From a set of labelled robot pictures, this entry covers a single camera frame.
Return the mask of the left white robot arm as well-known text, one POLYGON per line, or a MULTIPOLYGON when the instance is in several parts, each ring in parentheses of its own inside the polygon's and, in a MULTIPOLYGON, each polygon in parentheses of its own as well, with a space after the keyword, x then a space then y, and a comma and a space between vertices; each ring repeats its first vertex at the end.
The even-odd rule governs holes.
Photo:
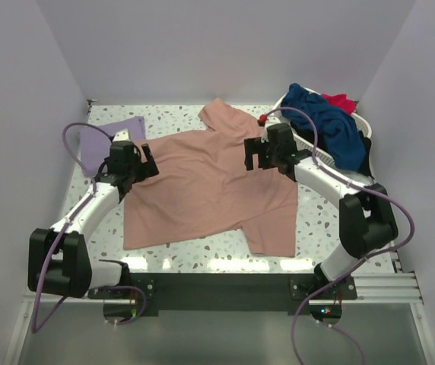
POLYGON ((87 245, 132 186, 158 174, 148 144, 114 141, 79 203, 51 227, 37 228, 30 235, 28 288, 36 293, 80 298, 89 290, 105 287, 115 298, 126 297, 132 289, 127 264, 92 259, 87 245))

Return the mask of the pink t shirt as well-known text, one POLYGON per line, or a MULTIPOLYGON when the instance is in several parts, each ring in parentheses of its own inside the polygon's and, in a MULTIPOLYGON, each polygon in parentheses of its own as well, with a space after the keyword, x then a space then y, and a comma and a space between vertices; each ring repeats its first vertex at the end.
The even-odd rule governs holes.
POLYGON ((274 169, 246 170, 243 142, 262 134, 256 119, 221 99, 198 116, 204 130, 147 142, 159 173, 124 199, 124 249, 241 229, 252 254, 293 257, 298 185, 274 169))

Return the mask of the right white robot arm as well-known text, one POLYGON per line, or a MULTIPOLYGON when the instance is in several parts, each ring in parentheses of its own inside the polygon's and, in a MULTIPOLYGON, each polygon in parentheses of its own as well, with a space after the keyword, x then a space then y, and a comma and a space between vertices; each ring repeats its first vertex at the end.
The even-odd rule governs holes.
POLYGON ((267 138, 247 138, 245 166, 276 168, 296 183, 319 193, 338 209, 338 247, 315 269, 313 290, 318 297, 331 298, 340 289, 340 280, 372 251, 383 248, 398 236, 392 206, 383 186, 350 182, 321 163, 308 149, 299 150, 293 130, 286 124, 266 129, 267 138))

